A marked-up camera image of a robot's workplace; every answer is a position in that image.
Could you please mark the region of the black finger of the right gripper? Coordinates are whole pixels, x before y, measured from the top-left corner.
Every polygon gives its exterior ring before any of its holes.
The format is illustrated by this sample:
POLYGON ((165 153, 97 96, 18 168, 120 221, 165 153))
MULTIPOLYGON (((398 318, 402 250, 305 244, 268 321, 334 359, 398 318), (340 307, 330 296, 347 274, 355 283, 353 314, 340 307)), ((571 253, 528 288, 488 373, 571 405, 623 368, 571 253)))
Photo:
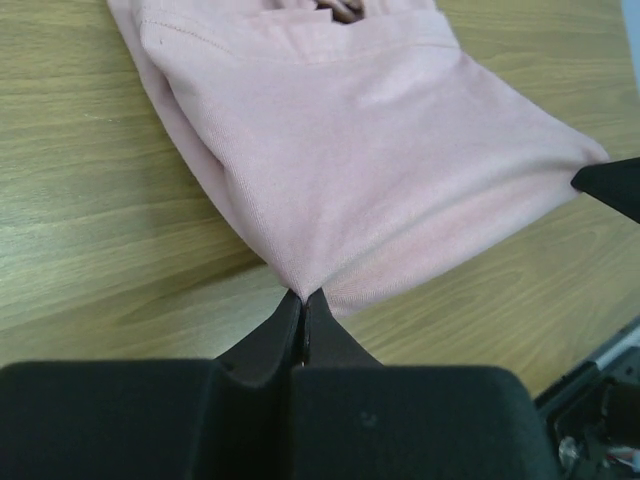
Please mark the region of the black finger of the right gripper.
POLYGON ((636 223, 639 222, 639 157, 581 168, 571 180, 571 185, 636 223))

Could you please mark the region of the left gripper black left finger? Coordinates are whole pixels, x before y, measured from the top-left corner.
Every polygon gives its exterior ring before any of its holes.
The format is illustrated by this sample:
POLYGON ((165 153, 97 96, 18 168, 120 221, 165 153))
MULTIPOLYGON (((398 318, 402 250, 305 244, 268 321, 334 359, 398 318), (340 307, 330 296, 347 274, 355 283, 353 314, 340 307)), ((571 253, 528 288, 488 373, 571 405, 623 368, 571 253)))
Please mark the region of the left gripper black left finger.
POLYGON ((5 479, 276 479, 302 304, 214 359, 30 361, 1 371, 5 479))

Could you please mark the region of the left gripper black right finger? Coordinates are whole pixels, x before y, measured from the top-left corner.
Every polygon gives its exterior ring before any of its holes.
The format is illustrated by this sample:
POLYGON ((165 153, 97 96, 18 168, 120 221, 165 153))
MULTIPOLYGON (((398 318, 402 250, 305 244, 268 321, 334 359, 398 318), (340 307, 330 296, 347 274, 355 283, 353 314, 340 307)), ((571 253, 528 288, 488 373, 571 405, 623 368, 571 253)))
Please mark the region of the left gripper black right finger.
POLYGON ((305 307, 292 373, 296 479, 555 479, 526 387, 495 366, 379 364, 333 318, 305 307))

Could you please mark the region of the dusty pink mario t-shirt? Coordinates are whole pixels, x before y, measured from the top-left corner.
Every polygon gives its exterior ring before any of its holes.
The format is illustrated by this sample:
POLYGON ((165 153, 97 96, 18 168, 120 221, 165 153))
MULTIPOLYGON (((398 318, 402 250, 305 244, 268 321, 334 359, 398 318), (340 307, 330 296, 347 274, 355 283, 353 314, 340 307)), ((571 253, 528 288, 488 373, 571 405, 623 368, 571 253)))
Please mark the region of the dusty pink mario t-shirt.
POLYGON ((432 1, 113 1, 169 137, 230 226, 344 317, 575 195, 593 139, 464 52, 432 1))

